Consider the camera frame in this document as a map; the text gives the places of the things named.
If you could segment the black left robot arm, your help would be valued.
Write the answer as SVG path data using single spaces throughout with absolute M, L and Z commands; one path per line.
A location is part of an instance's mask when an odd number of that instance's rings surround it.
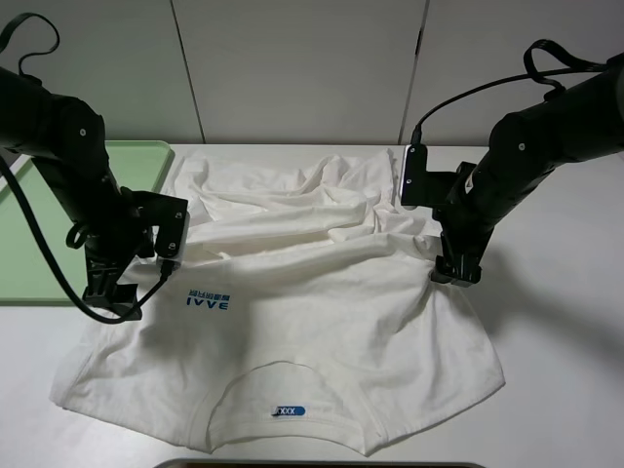
M 1 146 L 26 154 L 72 222 L 67 244 L 84 249 L 87 287 L 78 295 L 61 272 L 34 212 L 8 166 L 1 167 L 35 242 L 67 297 L 88 317 L 117 325 L 142 317 L 134 285 L 118 280 L 130 262 L 154 253 L 132 191 L 109 165 L 101 116 L 76 97 L 54 95 L 1 71 Z

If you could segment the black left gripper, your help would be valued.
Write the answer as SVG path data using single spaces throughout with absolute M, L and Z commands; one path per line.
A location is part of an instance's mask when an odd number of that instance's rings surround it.
M 153 252 L 132 192 L 119 187 L 69 187 L 65 212 L 72 222 L 65 244 L 84 251 L 87 286 L 82 299 L 115 318 L 140 320 L 137 284 L 117 284 L 137 254 Z

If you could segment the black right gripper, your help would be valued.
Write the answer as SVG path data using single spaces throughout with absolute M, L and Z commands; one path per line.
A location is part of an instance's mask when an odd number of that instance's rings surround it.
M 443 255 L 430 279 L 469 288 L 482 278 L 481 258 L 497 223 L 497 169 L 462 163 L 455 172 L 433 174 L 434 218 L 443 228 Z

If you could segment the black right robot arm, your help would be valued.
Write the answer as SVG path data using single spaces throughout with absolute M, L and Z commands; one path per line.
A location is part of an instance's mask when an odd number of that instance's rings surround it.
M 566 88 L 536 68 L 541 50 L 569 72 L 593 78 Z M 461 163 L 448 175 L 433 212 L 442 225 L 442 253 L 431 278 L 469 287 L 481 279 L 481 259 L 495 225 L 556 168 L 623 149 L 623 57 L 604 63 L 577 58 L 550 40 L 533 43 L 523 62 L 532 81 L 549 87 L 541 103 L 505 115 L 492 129 L 478 164 Z

